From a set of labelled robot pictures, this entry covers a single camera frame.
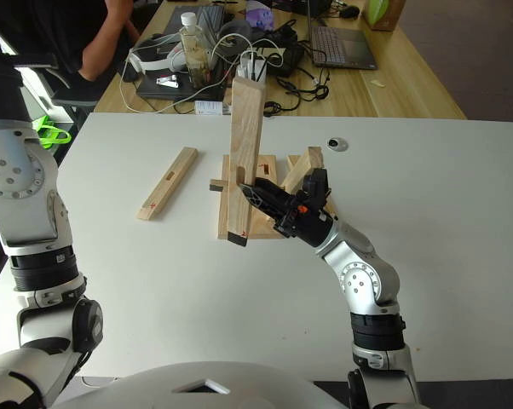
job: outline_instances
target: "wooden beam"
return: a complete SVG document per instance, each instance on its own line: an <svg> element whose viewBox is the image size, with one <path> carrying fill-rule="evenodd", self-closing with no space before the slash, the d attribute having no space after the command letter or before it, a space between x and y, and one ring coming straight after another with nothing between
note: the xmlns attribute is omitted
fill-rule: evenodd
<svg viewBox="0 0 513 409"><path fill-rule="evenodd" d="M221 192L221 204L219 207L219 227L217 230L217 237L219 239L226 240L228 236L228 172L230 169L230 157L228 155L222 155L222 181L226 181L226 186Z"/></svg>
<svg viewBox="0 0 513 409"><path fill-rule="evenodd" d="M239 183L252 185L257 172L265 85L236 77L232 82L232 130L228 175L228 241L247 245L251 205Z"/></svg>
<svg viewBox="0 0 513 409"><path fill-rule="evenodd" d="M139 213L137 213L138 219L151 220L162 211L197 156L198 150L193 147L184 147L179 152L173 164L143 203Z"/></svg>
<svg viewBox="0 0 513 409"><path fill-rule="evenodd" d="M277 184L275 155L258 155L256 177L268 179ZM249 239L283 239L283 236L274 230L274 219L253 207L251 208Z"/></svg>
<svg viewBox="0 0 513 409"><path fill-rule="evenodd" d="M289 168L289 171L294 168L294 165L297 163L297 161L300 159L300 155L287 155L287 167Z"/></svg>
<svg viewBox="0 0 513 409"><path fill-rule="evenodd" d="M303 179L307 174L311 173L314 169L322 167L324 166L321 148L308 147L304 155L296 162L292 170L283 180L281 186L284 187L286 192L294 194L302 187Z"/></svg>
<svg viewBox="0 0 513 409"><path fill-rule="evenodd" d="M287 167L289 168L289 171L291 171L292 168L294 168L294 165L297 163L297 161L299 159L300 159L300 155L289 155L289 156L287 156ZM337 216L336 206L334 205L334 202L332 202L332 195L331 194L329 194L328 198L326 198L325 210L332 217L336 217Z"/></svg>

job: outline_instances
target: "gray carpet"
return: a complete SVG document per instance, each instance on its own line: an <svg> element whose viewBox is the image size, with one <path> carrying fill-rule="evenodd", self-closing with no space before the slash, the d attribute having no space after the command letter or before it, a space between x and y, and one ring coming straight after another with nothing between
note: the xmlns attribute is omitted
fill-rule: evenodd
<svg viewBox="0 0 513 409"><path fill-rule="evenodd" d="M513 122L513 0L407 0L401 27L468 119Z"/></svg>

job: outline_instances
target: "person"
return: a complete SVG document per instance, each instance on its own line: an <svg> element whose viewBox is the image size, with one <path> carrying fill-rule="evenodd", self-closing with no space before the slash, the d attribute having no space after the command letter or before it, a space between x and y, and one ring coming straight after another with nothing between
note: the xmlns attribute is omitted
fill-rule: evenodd
<svg viewBox="0 0 513 409"><path fill-rule="evenodd" d="M0 33L21 54L54 54L70 88L102 92L139 39L133 8L133 0L0 0ZM153 15L144 14L140 29Z"/></svg>

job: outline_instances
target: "cardboard box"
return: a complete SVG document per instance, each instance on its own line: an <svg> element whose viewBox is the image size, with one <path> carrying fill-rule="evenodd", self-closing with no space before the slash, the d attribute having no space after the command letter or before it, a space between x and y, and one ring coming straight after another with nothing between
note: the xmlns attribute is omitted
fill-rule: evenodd
<svg viewBox="0 0 513 409"><path fill-rule="evenodd" d="M366 0L362 15L373 30L392 32L406 0Z"/></svg>

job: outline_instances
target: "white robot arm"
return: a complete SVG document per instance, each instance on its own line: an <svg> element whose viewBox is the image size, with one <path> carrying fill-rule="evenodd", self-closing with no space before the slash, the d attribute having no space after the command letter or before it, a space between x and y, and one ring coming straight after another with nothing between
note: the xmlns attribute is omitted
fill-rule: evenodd
<svg viewBox="0 0 513 409"><path fill-rule="evenodd" d="M275 220L278 232L312 245L338 277L349 305L353 359L359 367L348 374L351 409L423 407L402 336L399 276L364 234L323 210L330 192L326 170L306 176L303 189L294 195L260 178L255 186L241 187L253 206Z"/></svg>
<svg viewBox="0 0 513 409"><path fill-rule="evenodd" d="M0 356L0 407L50 406L102 338L72 250L58 168L38 141L21 76L0 54L0 240L20 304L20 349Z"/></svg>

